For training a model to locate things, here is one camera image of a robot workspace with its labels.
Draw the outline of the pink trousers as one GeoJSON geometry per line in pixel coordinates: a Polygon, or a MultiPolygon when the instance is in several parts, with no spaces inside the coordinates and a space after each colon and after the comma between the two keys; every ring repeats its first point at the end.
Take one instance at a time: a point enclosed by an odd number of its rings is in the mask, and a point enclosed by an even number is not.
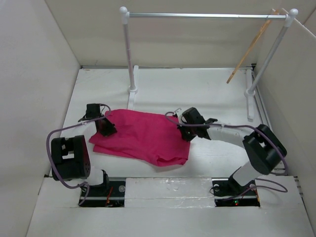
{"type": "Polygon", "coordinates": [[[139,159],[158,167],[184,165],[189,159],[190,143],[182,139],[176,118],[117,109],[107,119],[117,132],[91,136],[89,142],[96,153],[139,159]]]}

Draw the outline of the wooden clothes hanger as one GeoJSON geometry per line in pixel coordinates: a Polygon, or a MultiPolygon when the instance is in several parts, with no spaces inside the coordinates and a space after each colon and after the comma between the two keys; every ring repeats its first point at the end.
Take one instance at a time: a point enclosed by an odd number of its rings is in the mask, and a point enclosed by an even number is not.
{"type": "Polygon", "coordinates": [[[235,76],[236,72],[238,71],[238,69],[240,68],[240,66],[243,64],[243,62],[245,61],[245,59],[247,58],[247,56],[249,55],[249,53],[253,50],[254,46],[256,45],[256,43],[258,42],[258,40],[260,39],[260,37],[262,36],[262,34],[265,32],[265,30],[268,28],[268,26],[271,24],[272,20],[266,20],[265,23],[261,26],[260,30],[258,31],[258,33],[256,34],[256,36],[254,37],[254,39],[252,40],[250,46],[248,47],[247,51],[244,53],[244,55],[242,56],[242,58],[240,59],[239,63],[236,65],[236,67],[234,68],[233,72],[231,73],[231,75],[228,77],[226,83],[230,83],[230,81],[233,79],[233,77],[235,76]]]}

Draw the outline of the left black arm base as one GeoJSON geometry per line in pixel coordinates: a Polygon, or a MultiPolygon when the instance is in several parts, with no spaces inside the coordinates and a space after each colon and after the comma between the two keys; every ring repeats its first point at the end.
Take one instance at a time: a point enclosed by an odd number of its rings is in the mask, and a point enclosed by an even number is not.
{"type": "Polygon", "coordinates": [[[125,180],[110,180],[107,187],[90,186],[87,198],[80,207],[124,207],[125,180]]]}

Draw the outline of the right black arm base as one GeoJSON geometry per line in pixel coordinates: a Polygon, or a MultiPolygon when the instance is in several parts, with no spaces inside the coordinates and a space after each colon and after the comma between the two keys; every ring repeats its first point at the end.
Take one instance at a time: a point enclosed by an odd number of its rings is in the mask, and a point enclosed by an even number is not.
{"type": "Polygon", "coordinates": [[[256,191],[250,189],[251,181],[246,186],[233,190],[227,178],[212,179],[209,192],[214,196],[215,207],[260,207],[256,191]]]}

